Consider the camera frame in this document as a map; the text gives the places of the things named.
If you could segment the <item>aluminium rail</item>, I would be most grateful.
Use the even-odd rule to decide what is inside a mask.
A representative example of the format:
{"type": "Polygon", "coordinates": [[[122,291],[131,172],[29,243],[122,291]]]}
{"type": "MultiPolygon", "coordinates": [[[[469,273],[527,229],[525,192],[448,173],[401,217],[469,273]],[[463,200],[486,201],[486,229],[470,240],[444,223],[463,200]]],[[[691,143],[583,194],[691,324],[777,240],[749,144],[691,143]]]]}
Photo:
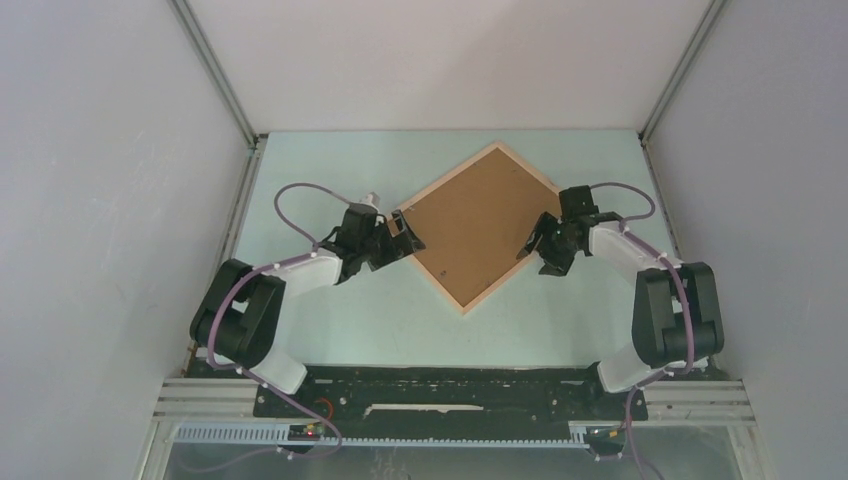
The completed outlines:
{"type": "MultiPolygon", "coordinates": [[[[154,421],[256,423],[258,385],[246,379],[174,378],[164,381],[154,421]]],[[[646,409],[639,426],[749,427],[755,414],[740,381],[659,381],[636,402],[646,409]]]]}

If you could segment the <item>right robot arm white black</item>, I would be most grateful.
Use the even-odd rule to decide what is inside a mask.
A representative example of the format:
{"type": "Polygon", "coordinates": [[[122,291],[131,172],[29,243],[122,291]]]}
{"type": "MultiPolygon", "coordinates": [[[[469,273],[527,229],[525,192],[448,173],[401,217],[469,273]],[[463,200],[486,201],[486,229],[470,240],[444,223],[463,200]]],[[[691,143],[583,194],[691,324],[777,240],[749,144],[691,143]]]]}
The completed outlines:
{"type": "Polygon", "coordinates": [[[555,277],[567,275],[579,254],[596,257],[633,286],[631,340],[594,365],[597,381],[581,392],[585,411],[606,418],[620,407],[621,392],[701,367],[723,350],[725,335],[713,269],[648,244],[631,217],[599,208],[594,189],[560,191],[560,214],[542,213],[517,257],[538,254],[540,274],[555,277]]]}

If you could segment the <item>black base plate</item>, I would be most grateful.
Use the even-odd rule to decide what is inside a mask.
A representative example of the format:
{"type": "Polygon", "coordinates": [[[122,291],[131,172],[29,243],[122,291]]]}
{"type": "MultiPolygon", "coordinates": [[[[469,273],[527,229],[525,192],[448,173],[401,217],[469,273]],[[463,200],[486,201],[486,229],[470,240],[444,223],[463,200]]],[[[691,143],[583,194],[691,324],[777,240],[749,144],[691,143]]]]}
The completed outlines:
{"type": "Polygon", "coordinates": [[[573,424],[648,418],[643,394],[607,393],[580,368],[310,365],[292,397],[350,442],[566,441],[573,424]]]}

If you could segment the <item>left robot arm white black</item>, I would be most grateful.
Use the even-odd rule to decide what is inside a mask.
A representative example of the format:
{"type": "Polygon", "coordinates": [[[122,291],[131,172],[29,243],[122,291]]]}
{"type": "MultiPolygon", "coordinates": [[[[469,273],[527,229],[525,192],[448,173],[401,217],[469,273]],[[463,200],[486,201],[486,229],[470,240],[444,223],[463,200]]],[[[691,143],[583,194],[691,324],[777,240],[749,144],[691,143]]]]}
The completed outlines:
{"type": "Polygon", "coordinates": [[[352,203],[340,225],[305,254],[258,267],[225,261],[194,315],[190,337],[206,348],[214,368],[237,370],[278,390],[278,404],[292,416],[304,416],[315,406],[316,390],[304,382],[306,366],[276,337],[284,301],[425,248],[400,211],[384,215],[372,204],[352,203]]]}

